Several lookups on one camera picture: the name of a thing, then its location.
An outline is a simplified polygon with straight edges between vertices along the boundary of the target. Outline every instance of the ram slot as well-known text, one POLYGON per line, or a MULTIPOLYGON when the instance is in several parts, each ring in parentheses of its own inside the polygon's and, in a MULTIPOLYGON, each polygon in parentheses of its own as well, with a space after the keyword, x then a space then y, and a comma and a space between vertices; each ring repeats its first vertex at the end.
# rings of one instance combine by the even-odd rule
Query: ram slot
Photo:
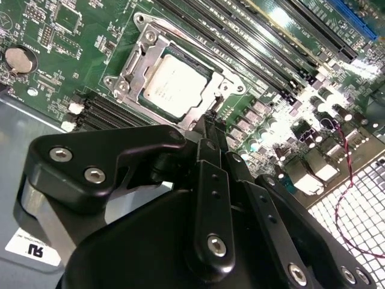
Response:
POLYGON ((214 15, 217 15, 218 13, 218 17, 220 17, 223 23, 225 23, 228 30, 232 30, 234 37, 239 39, 239 41, 248 41, 248 39, 256 41, 260 46, 261 53, 263 53, 263 51, 267 51, 267 53, 271 56, 271 61, 273 61, 274 65, 279 67, 281 70, 284 70, 288 75, 293 77, 294 80, 299 83, 302 82, 303 85, 306 85, 306 82, 302 79, 302 77, 304 75, 309 75, 309 73, 305 72, 305 69, 300 67, 294 60, 282 54, 276 46, 272 45, 263 36, 263 34, 248 28, 239 19, 233 17, 232 12, 228 11, 222 4, 218 3, 217 5, 212 0, 205 2, 202 0, 196 1, 203 3, 210 11, 213 10, 212 12, 214 15))
POLYGON ((266 45, 274 50, 275 53, 281 55, 286 61, 290 61, 294 67, 299 67, 307 71, 309 75, 316 73, 316 63, 309 57, 305 56, 303 51, 296 50, 290 45, 286 37, 282 37, 277 31, 273 30, 267 19, 264 19, 258 12, 254 10, 246 10, 243 6, 229 3, 226 0, 214 0, 223 10, 228 11, 228 15, 232 19, 236 19, 239 26, 251 35, 259 35, 265 39, 266 45))
POLYGON ((247 53, 258 59, 264 66, 269 67, 275 71, 276 74, 280 75, 280 77, 285 79, 287 82, 290 82, 292 78, 295 78, 296 81, 302 82, 302 84, 306 85, 298 75, 291 75, 291 73, 285 71, 274 60, 270 59, 261 53, 261 51, 258 51, 256 48, 254 48, 251 43, 247 43, 246 40, 233 29, 229 29, 229 27, 231 27, 232 21, 230 19, 226 19, 226 13, 220 8, 215 7, 215 4, 211 2, 207 4, 206 1, 203 2, 202 0, 189 1, 188 4, 192 8, 195 8, 195 10, 197 10, 201 15, 214 23, 214 25, 219 27, 220 30, 224 31, 223 34, 228 36, 232 42, 242 47, 245 51, 247 51, 247 53))
POLYGON ((358 54, 299 0, 276 0, 276 3, 338 59, 351 63, 357 58, 358 54))
POLYGON ((117 104, 100 96, 94 98, 91 101, 90 109, 98 109, 98 111, 103 111, 105 115, 109 116, 109 118, 120 120, 121 122, 125 123, 126 126, 144 126, 151 124, 150 122, 135 115, 134 113, 131 113, 130 111, 125 110, 117 104))
POLYGON ((217 47, 223 49, 234 59, 237 59, 237 61, 242 66, 244 66, 247 70, 251 71, 252 74, 257 76, 257 78, 261 79, 262 81, 276 89, 278 92, 291 90, 290 87, 285 84, 283 80, 277 78, 277 76, 268 76, 266 74, 266 71, 263 71, 260 68, 256 67, 253 63, 250 63, 250 61, 246 60, 242 55, 235 52, 235 50, 229 44, 227 44, 225 41, 213 34, 209 28, 202 25, 199 20, 192 17, 189 13, 186 13, 186 11, 181 9, 178 5, 175 5, 174 3, 169 2, 168 0, 157 0, 157 3, 160 3, 164 9, 167 9, 168 11, 173 13, 175 17, 178 17, 181 21, 191 25, 201 35, 205 36, 210 42, 215 43, 217 47))

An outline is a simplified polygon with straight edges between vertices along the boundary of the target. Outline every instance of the integrated circuit chip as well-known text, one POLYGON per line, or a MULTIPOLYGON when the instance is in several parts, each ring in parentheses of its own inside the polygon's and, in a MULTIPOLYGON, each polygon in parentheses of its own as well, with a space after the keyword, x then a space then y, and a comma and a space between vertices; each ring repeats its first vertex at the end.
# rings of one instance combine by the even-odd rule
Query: integrated circuit chip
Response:
POLYGON ((55 23, 73 34, 80 24, 81 15, 70 7, 59 4, 55 14, 55 23))
POLYGON ((144 90, 144 97, 174 117, 182 117, 202 100, 207 79, 174 56, 166 55, 144 90))

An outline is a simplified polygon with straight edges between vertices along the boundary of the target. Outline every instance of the black plastic bracket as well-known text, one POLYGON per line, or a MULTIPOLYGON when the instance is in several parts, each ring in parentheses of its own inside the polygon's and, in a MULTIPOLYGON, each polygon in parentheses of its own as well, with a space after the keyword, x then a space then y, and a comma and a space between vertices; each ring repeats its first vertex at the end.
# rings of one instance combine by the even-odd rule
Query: black plastic bracket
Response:
POLYGON ((29 146, 24 174, 36 190, 77 213, 96 213, 116 188, 119 168, 135 170, 131 167, 135 160, 160 151, 177 152, 185 145, 180 132, 167 125, 46 135, 29 146), (55 161, 50 156, 53 148, 69 150, 71 160, 55 161), (86 180, 88 168, 103 171, 105 180, 98 184, 86 180))
POLYGON ((314 288, 312 277, 303 264, 266 189, 250 182, 252 180, 250 172, 239 155, 228 152, 225 158, 232 174, 231 192, 236 192, 244 208, 255 216, 255 222, 260 227, 283 284, 289 285, 289 288, 314 288), (294 279, 289 269, 291 266, 299 269, 302 281, 294 279))
POLYGON ((269 175, 260 175, 255 183, 268 191, 275 203, 286 229, 306 266, 311 266, 314 275, 324 288, 375 288, 370 274, 327 232, 310 213, 291 195, 278 180, 269 175), (344 276, 346 269, 355 279, 349 282, 344 276), (359 269, 369 279, 369 285, 358 276, 359 269))

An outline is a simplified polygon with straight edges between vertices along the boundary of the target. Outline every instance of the cable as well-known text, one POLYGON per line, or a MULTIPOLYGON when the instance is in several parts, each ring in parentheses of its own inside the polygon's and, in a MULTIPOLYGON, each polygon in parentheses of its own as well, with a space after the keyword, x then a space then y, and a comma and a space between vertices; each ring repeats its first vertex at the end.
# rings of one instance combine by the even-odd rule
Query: cable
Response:
POLYGON ((347 239, 343 235, 342 230, 341 230, 340 226, 338 225, 338 220, 339 220, 338 211, 339 211, 339 208, 340 208, 340 203, 342 202, 342 200, 344 200, 346 198, 346 195, 349 193, 349 190, 351 188, 353 188, 354 181, 353 181, 353 169, 352 169, 352 165, 351 165, 351 157, 350 157, 350 152, 349 152, 349 147, 348 147, 348 141, 347 141, 347 139, 345 137, 345 134, 343 133, 340 125, 336 126, 336 130, 338 130, 338 133, 339 133, 339 135, 340 135, 340 137, 341 137, 341 139, 343 141, 343 148, 345 149, 345 152, 346 152, 346 155, 347 155, 346 156, 346 161, 348 163, 350 183, 349 183, 348 188, 341 194, 341 196, 339 197, 339 199, 337 201, 337 204, 336 204, 336 207, 335 207, 335 210, 334 210, 334 222, 335 222, 335 225, 336 225, 337 230, 340 233, 340 236, 342 237, 343 241, 348 246, 351 246, 352 248, 355 248, 355 250, 359 251, 362 254, 372 255, 372 256, 374 256, 376 258, 385 258, 385 255, 375 254, 375 253, 372 253, 370 251, 363 250, 363 249, 359 248, 358 246, 354 245, 351 240, 347 239))

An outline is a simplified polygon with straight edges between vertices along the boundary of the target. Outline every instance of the sticker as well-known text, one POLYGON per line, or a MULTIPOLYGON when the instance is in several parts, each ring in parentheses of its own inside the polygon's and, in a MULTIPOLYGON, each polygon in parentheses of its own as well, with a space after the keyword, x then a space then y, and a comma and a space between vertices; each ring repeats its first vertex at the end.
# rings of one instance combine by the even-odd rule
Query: sticker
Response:
POLYGON ((58 252, 19 228, 5 247, 5 250, 52 266, 59 266, 58 252))

